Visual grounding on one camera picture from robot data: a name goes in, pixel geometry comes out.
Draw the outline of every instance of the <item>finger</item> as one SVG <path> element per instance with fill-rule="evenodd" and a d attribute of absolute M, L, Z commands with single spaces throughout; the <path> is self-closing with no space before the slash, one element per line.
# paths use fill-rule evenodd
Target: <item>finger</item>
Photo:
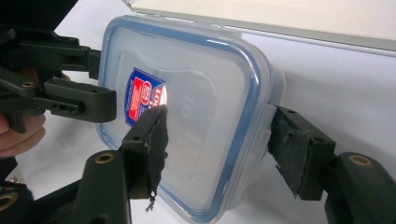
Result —
<path fill-rule="evenodd" d="M 0 115 L 0 134 L 6 133 L 9 130 L 9 124 L 4 115 Z"/>
<path fill-rule="evenodd" d="M 33 67 L 23 67 L 20 71 L 18 71 L 18 73 L 24 77 L 29 77 L 35 82 L 38 82 L 37 70 Z"/>
<path fill-rule="evenodd" d="M 62 74 L 62 78 L 63 78 L 64 80 L 66 80 L 66 81 L 70 81 L 70 77 L 67 76 L 67 75 L 65 75 L 65 74 Z"/>
<path fill-rule="evenodd" d="M 1 157 L 11 157 L 22 154 L 27 150 L 35 147 L 41 139 L 44 137 L 46 130 L 44 127 L 40 127 L 37 132 L 35 132 L 32 136 L 28 137 L 27 139 L 19 142 L 17 145 L 7 148 L 5 150 L 0 151 L 0 158 Z"/>
<path fill-rule="evenodd" d="M 37 117 L 26 116 L 23 120 L 26 127 L 26 133 L 17 133 L 13 130 L 9 130 L 6 133 L 0 134 L 0 150 L 13 147 L 19 142 L 32 136 L 41 126 L 43 126 L 46 117 L 44 115 Z"/>

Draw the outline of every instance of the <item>human hand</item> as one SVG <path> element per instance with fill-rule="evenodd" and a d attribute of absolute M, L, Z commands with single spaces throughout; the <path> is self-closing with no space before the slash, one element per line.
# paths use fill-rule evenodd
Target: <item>human hand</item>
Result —
<path fill-rule="evenodd" d="M 19 155 L 35 145 L 44 137 L 44 115 L 23 116 L 26 133 L 17 133 L 9 129 L 8 121 L 0 115 L 0 158 Z"/>

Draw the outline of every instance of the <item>plastic food container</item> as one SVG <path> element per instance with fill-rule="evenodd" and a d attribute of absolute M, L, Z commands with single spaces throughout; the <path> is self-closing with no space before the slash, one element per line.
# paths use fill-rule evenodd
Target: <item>plastic food container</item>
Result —
<path fill-rule="evenodd" d="M 211 222 L 237 205 L 260 164 L 284 78 L 238 33 L 125 16 L 106 29 L 99 85 L 118 94 L 117 119 L 97 125 L 110 148 L 147 108 L 167 105 L 160 196 L 189 222 Z"/>

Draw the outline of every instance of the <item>red and blue label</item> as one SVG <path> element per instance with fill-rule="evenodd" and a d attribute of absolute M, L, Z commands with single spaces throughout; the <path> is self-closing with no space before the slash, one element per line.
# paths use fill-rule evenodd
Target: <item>red and blue label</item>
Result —
<path fill-rule="evenodd" d="M 146 110 L 165 104 L 165 81 L 134 68 L 125 92 L 125 122 L 133 126 Z"/>

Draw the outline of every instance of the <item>container lid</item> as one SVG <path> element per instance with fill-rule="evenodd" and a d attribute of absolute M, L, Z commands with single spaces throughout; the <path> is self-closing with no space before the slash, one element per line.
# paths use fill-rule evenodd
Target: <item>container lid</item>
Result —
<path fill-rule="evenodd" d="M 270 97 L 262 53 L 219 27 L 121 17 L 106 29 L 99 85 L 118 93 L 117 119 L 97 126 L 111 148 L 147 108 L 167 105 L 160 195 L 188 221 L 221 216 Z"/>

